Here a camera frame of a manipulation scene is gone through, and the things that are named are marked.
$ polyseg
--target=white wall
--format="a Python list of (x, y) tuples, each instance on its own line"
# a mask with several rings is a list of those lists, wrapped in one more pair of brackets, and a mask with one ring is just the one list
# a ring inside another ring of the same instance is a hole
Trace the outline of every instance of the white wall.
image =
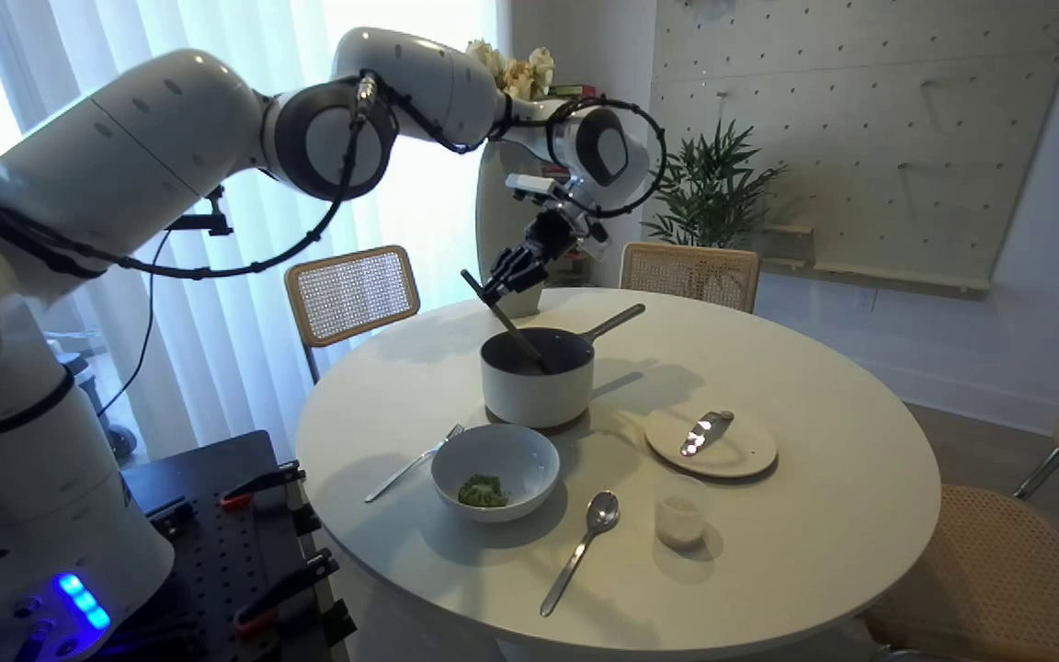
[[(515, 0), (512, 43), (562, 77), (649, 99), (654, 0)], [(1059, 418), (1059, 99), (989, 298), (763, 271), (757, 311), (839, 345), (906, 400), (1050, 429)]]

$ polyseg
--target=table top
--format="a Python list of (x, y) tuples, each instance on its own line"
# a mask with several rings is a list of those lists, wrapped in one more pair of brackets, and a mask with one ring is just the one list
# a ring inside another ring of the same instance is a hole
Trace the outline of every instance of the table top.
[[(365, 504), (448, 427), (484, 423), (477, 345), (500, 322), (463, 302), (359, 343), (318, 378), (296, 427), (310, 495), (333, 542), (381, 586), (496, 635), (674, 660), (805, 635), (887, 593), (928, 549), (942, 501), (931, 441), (902, 396), (796, 330), (692, 298), (545, 291), (541, 311), (517, 322), (589, 330), (632, 302), (647, 311), (595, 340), (589, 414), (550, 435), (559, 492), (512, 527), (461, 522), (426, 467)], [(779, 462), (750, 483), (664, 467), (643, 418), (706, 407), (760, 423)], [(541, 618), (598, 490), (617, 492), (620, 522)], [(659, 542), (664, 495), (697, 504), (697, 552)]]

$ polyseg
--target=potted plant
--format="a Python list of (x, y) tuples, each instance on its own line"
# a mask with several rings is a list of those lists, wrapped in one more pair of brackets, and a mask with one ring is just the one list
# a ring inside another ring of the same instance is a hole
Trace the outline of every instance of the potted plant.
[(659, 182), (664, 208), (643, 222), (647, 234), (696, 246), (750, 246), (763, 216), (760, 190), (779, 173), (752, 170), (752, 155), (750, 130), (735, 123), (718, 123), (709, 137), (681, 139)]

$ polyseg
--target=pot handle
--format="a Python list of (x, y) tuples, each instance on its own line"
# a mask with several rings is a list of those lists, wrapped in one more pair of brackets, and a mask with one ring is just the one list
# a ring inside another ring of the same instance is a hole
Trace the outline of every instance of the pot handle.
[(603, 322), (589, 326), (579, 340), (592, 343), (592, 340), (606, 336), (611, 326), (617, 326), (617, 322), (624, 322), (624, 320), (632, 320), (632, 318), (640, 318), (640, 311), (643, 311), (643, 302), (636, 302), (636, 305), (627, 305), (627, 308), (606, 318)]

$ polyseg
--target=fork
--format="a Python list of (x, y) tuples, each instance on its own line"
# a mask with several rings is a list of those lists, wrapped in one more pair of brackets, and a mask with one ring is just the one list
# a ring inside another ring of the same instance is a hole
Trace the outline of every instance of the fork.
[(733, 413), (702, 413), (702, 418), (692, 423), (692, 429), (681, 441), (685, 461), (702, 451), (714, 437), (720, 437), (728, 423), (735, 423)]
[(419, 462), (426, 462), (437, 448), (448, 444), (448, 437), (456, 437), (463, 427), (453, 427), (437, 444), (429, 444), (426, 451), (419, 451), (410, 462), (396, 467), (381, 487), (374, 487), (374, 492), (359, 495), (365, 504), (374, 504), (381, 492), (388, 492), (403, 473), (410, 473)]

